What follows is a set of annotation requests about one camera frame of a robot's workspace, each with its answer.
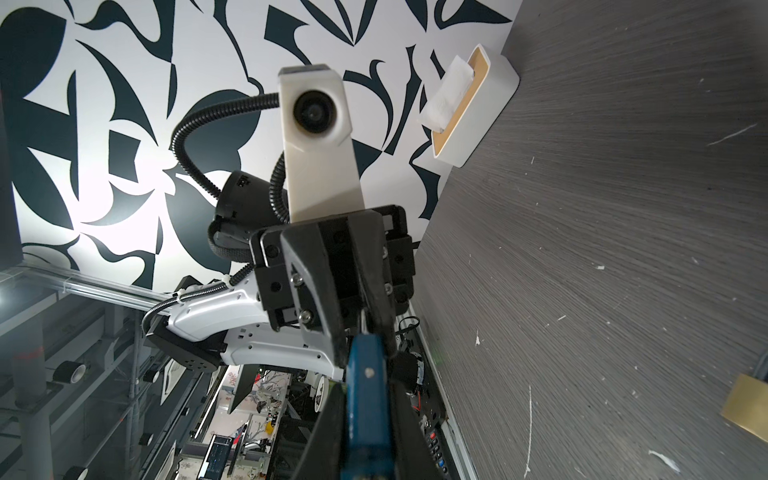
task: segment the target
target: black and white patterned wall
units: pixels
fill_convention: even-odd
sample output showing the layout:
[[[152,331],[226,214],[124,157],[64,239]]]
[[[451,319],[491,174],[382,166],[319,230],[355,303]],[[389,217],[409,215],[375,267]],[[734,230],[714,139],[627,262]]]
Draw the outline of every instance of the black and white patterned wall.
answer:
[[[172,290],[237,269],[214,256],[214,200],[168,150],[188,112],[277,90],[281,67],[345,81],[366,205],[399,204],[420,240],[450,172],[418,113],[455,55],[501,51],[521,0],[4,0],[0,88],[29,263]],[[189,139],[219,187],[269,179],[278,111]]]

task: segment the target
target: gray wood grain surface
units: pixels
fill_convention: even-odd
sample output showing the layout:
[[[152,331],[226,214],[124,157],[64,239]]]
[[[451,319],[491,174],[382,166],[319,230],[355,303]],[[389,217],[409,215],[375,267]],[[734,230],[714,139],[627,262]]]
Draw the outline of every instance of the gray wood grain surface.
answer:
[[[520,88],[416,254],[480,478],[768,478],[718,414],[768,347],[764,4],[523,3]]]

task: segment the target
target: camera lens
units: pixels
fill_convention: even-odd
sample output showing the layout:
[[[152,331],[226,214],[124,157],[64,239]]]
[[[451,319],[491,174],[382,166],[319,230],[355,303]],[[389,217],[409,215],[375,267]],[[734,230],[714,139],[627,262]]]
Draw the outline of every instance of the camera lens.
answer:
[[[333,126],[336,107],[333,100],[321,91],[306,91],[293,106],[293,117],[301,127],[313,134],[322,134]]]

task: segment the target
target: brass plate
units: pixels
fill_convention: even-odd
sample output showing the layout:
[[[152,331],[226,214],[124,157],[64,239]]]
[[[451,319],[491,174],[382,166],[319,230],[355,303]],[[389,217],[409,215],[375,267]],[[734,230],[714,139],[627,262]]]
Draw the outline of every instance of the brass plate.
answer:
[[[768,442],[768,383],[739,375],[720,414]]]

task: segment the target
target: white tissue box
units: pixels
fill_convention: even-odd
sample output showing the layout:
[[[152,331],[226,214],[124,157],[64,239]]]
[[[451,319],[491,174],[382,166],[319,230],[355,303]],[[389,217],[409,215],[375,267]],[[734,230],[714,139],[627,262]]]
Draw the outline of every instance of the white tissue box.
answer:
[[[478,45],[469,57],[475,79],[448,127],[432,132],[432,153],[438,160],[463,166],[518,89],[520,77],[509,60]]]

